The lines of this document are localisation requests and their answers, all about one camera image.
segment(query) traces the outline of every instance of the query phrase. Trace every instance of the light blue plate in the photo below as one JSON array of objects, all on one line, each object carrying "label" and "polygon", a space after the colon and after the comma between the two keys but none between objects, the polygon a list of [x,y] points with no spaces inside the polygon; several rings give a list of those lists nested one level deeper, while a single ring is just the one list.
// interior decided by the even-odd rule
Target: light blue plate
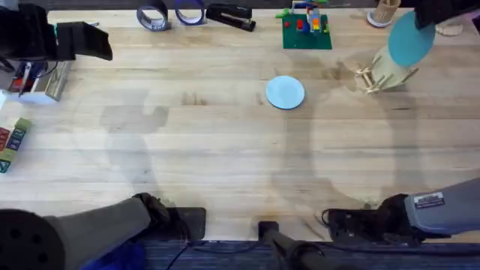
[{"label": "light blue plate", "polygon": [[422,60],[434,45],[435,25],[418,30],[415,12],[405,13],[395,23],[388,38],[390,56],[402,67],[412,66]]},{"label": "light blue plate", "polygon": [[278,76],[267,83],[265,90],[268,102],[278,109],[296,108],[305,99],[303,85],[291,76]]}]

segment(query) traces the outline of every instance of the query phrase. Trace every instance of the black stapler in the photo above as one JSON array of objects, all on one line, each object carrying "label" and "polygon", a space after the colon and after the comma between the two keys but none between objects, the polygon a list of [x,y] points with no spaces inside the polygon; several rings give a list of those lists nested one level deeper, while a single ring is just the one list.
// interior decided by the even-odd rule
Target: black stapler
[{"label": "black stapler", "polygon": [[207,19],[252,32],[257,24],[252,18],[252,9],[237,4],[209,4]]}]

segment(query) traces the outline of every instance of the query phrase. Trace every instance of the wooden tabletop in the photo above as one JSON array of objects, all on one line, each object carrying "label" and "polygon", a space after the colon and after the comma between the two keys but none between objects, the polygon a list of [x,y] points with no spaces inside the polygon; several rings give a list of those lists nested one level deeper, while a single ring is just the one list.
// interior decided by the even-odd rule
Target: wooden tabletop
[{"label": "wooden tabletop", "polygon": [[[334,47],[325,51],[282,49],[279,10],[255,10],[253,33],[179,25],[173,12],[162,33],[133,10],[50,13],[51,23],[99,22],[114,59],[79,57],[56,105],[4,105],[1,123],[34,126],[0,176],[0,207],[65,215],[150,192],[205,207],[207,239],[255,239],[257,221],[276,220],[295,239],[329,240],[315,218],[323,209],[376,207],[480,176],[473,25],[437,36],[406,86],[365,95],[353,91],[352,63],[371,59],[391,29],[369,26],[367,11],[323,10]],[[279,75],[306,88],[298,109],[266,100]]]}]

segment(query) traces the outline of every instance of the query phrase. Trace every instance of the red lego brick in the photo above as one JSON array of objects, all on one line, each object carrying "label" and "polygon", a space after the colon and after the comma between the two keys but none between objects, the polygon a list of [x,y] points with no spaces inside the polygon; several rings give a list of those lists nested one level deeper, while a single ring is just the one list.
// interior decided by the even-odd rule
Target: red lego brick
[{"label": "red lego brick", "polygon": [[297,30],[303,29],[303,20],[297,19]]}]

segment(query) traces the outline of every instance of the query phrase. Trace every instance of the roll of tape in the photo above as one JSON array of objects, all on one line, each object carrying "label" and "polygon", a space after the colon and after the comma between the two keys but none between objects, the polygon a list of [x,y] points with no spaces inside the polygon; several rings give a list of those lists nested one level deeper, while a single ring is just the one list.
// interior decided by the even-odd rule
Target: roll of tape
[{"label": "roll of tape", "polygon": [[[180,6],[184,2],[190,2],[194,3],[197,5],[200,9],[200,16],[198,17],[187,17],[185,16],[181,11],[180,11]],[[198,26],[203,23],[203,20],[205,19],[205,4],[203,4],[202,0],[175,0],[175,14],[180,20],[181,23],[183,23],[186,26]]]},{"label": "roll of tape", "polygon": [[[157,11],[161,15],[161,18],[152,19],[143,12],[147,10]],[[168,9],[162,0],[149,0],[147,4],[139,7],[136,10],[136,19],[143,27],[152,32],[161,32],[170,28],[168,23]]]}]

